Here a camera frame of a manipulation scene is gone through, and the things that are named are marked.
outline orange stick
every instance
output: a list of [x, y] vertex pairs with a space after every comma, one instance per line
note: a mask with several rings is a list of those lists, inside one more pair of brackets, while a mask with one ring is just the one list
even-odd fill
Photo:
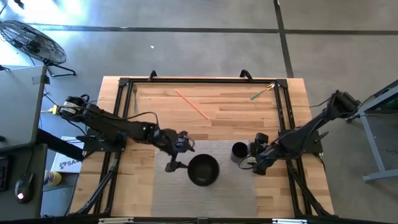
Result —
[[193, 108], [195, 108], [202, 116], [204, 116], [206, 119], [210, 119], [207, 115], [204, 114], [197, 106], [195, 106], [190, 100], [188, 100], [187, 97], [182, 95], [180, 90], [174, 90], [176, 93], [178, 93], [186, 102], [188, 102]]

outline concrete floor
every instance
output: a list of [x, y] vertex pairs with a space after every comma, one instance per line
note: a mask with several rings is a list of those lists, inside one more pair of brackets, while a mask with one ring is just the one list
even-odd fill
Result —
[[[0, 20], [39, 24], [118, 27], [233, 27], [276, 29], [272, 0], [25, 0], [22, 12], [10, 0]], [[397, 30], [398, 2], [389, 0], [280, 0], [286, 29]], [[46, 31], [66, 51], [64, 66], [78, 76], [51, 78], [47, 91], [57, 103], [68, 95], [98, 95], [105, 75], [286, 77], [279, 34], [195, 34]], [[336, 89], [365, 100], [397, 79], [398, 38], [378, 35], [287, 35], [294, 76], [304, 78], [310, 104]], [[1, 65], [30, 66], [29, 58], [0, 42]], [[43, 108], [51, 107], [44, 100]], [[321, 108], [314, 108], [313, 114]], [[56, 136], [79, 131], [54, 116], [43, 128]], [[341, 217], [396, 222], [398, 179], [365, 184], [377, 171], [358, 121], [334, 121], [322, 130], [326, 176], [335, 213]], [[54, 153], [50, 152], [47, 167]], [[44, 193], [42, 213], [63, 215], [70, 188]], [[59, 207], [51, 207], [57, 198]]]

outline gray cloth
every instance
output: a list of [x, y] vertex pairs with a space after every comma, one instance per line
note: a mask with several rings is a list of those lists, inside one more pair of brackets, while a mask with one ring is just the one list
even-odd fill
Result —
[[155, 155], [153, 217], [256, 217], [256, 197], [251, 170], [241, 170], [229, 155], [236, 141], [197, 141], [195, 152], [178, 154], [177, 161], [188, 165], [196, 155], [209, 154], [220, 165], [215, 183], [199, 187], [192, 183], [186, 169], [166, 173], [170, 157]]

